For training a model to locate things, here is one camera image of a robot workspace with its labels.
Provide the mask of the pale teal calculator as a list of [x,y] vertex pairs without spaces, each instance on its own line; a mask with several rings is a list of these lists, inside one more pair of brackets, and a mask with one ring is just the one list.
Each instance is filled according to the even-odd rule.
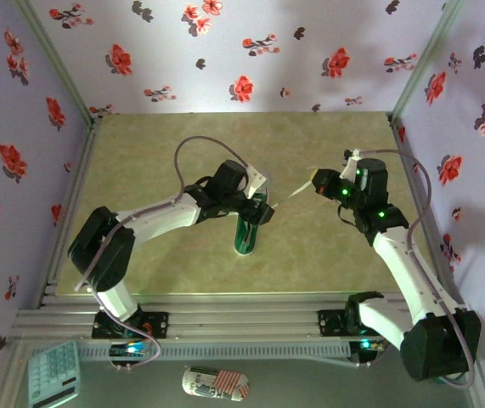
[[30,357],[27,365],[28,408],[58,408],[78,396],[81,370],[75,341]]

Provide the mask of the white shoelace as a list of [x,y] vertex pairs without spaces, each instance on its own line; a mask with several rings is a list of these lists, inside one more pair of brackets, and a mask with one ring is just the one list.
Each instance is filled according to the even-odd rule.
[[284,202],[288,201],[290,198],[300,194],[301,192],[303,192],[305,189],[307,189],[311,184],[312,184],[312,180],[313,180],[313,177],[315,176],[316,172],[319,170],[317,167],[315,166],[311,166],[311,167],[307,167],[307,170],[311,170],[311,174],[310,176],[308,177],[307,181],[305,181],[304,184],[302,184],[300,187],[298,187],[296,190],[294,190],[292,193],[290,193],[288,196],[280,199],[278,202],[274,203],[272,205],[272,208],[273,209],[276,209],[279,205],[283,204]]

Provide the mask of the small controller circuit board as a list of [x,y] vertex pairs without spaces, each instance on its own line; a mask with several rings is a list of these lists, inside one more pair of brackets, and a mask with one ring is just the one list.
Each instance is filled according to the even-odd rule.
[[108,351],[108,355],[113,362],[125,364],[127,361],[144,360],[148,357],[149,350],[142,343],[113,344]]
[[381,358],[386,349],[387,346],[383,342],[369,339],[350,342],[351,354],[348,360],[357,367],[369,367]]

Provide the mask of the aluminium corner post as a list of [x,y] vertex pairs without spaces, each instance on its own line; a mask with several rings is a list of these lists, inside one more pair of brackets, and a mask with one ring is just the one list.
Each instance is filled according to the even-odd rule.
[[410,100],[416,92],[417,86],[423,80],[426,70],[442,48],[448,34],[452,30],[452,26],[458,19],[458,15],[466,2],[467,0],[447,0],[444,3],[440,19],[434,27],[397,103],[394,105],[393,110],[388,113],[388,120],[391,126],[393,126],[395,121],[401,118],[403,112],[409,105]]
[[18,9],[22,17],[25,19],[26,24],[31,29],[33,35],[42,46],[42,50],[47,55],[49,62],[54,68],[60,81],[62,82],[66,92],[70,95],[72,102],[78,109],[82,119],[87,125],[88,129],[92,129],[94,125],[94,119],[92,119],[84,100],[73,81],[64,61],[54,46],[52,39],[47,33],[44,25],[40,21],[37,12],[30,3],[30,0],[11,0],[14,6]]

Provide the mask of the green canvas sneaker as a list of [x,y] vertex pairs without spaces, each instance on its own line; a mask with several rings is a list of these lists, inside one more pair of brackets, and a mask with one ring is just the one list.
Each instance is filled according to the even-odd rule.
[[[260,202],[268,203],[268,188],[260,188],[253,196]],[[234,250],[240,256],[247,256],[254,252],[257,243],[257,224],[250,224],[241,216],[237,217],[236,231],[234,236]]]

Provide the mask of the aluminium base frame rail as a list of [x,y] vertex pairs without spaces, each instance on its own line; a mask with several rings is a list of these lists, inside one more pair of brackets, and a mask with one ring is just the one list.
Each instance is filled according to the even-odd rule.
[[[407,311],[400,292],[382,292],[392,306]],[[137,296],[143,311],[169,314],[167,342],[298,342],[378,337],[321,337],[317,312],[345,309],[350,292]],[[8,334],[26,339],[93,339],[100,306],[92,296],[47,294],[40,309],[21,310]]]

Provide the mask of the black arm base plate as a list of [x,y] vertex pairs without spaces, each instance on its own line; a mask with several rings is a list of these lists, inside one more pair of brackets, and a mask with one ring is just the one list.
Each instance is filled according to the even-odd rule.
[[317,312],[321,337],[378,337],[380,333],[365,326],[358,312],[322,309]]
[[[167,312],[138,311],[133,317],[128,319],[126,323],[142,332],[147,332],[157,339],[164,339],[166,338],[168,319],[169,314]],[[115,323],[104,311],[99,311],[94,317],[91,338],[141,339],[143,336]]]

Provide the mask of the aluminium side rail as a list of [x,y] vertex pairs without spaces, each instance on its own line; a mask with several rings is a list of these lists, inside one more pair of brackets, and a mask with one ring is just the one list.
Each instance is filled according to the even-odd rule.
[[395,139],[396,148],[402,153],[400,160],[415,204],[416,218],[420,218],[420,222],[415,227],[415,241],[447,293],[454,300],[462,303],[463,299],[454,284],[448,260],[440,251],[442,236],[437,227],[431,205],[426,203],[428,193],[426,176],[415,161],[415,154],[409,147],[408,137],[405,136],[403,141],[401,140],[402,121],[400,119],[395,120],[392,113],[388,113],[386,117]]
[[34,309],[41,308],[42,300],[46,296],[47,288],[50,285],[56,285],[59,274],[63,269],[66,253],[70,244],[72,224],[77,214],[82,186],[85,183],[86,173],[93,154],[99,127],[100,125],[93,124],[88,129],[85,138],[80,144],[75,166],[70,172],[66,194],[61,203],[62,209],[60,217],[57,226],[54,228],[54,241],[48,251],[46,263],[43,268],[44,276],[42,278],[42,283],[33,300],[32,308]]

